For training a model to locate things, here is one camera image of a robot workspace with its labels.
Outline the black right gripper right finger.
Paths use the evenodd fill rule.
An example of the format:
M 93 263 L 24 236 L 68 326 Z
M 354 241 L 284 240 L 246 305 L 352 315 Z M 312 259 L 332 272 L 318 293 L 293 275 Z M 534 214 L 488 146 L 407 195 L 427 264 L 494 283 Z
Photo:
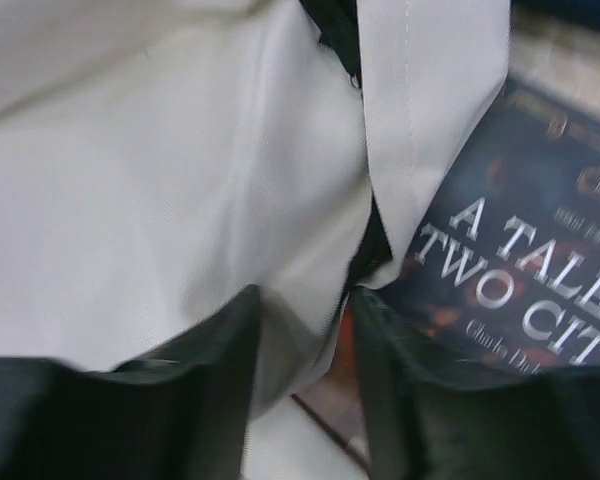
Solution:
M 351 297 L 374 479 L 600 479 L 600 367 L 517 376 Z

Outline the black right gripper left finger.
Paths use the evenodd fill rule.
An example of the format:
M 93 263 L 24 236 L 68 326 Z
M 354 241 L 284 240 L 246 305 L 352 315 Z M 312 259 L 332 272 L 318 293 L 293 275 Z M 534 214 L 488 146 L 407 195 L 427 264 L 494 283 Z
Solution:
M 0 479 L 236 479 L 260 339 L 250 285 L 108 372 L 0 358 Z

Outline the cream canvas backpack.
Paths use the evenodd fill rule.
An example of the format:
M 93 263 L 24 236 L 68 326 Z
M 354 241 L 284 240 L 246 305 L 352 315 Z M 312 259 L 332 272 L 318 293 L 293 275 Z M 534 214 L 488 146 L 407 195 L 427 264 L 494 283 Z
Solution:
M 508 69 L 506 1 L 0 1 L 0 358 L 108 372 L 250 285 L 236 479 L 359 479 L 293 405 Z

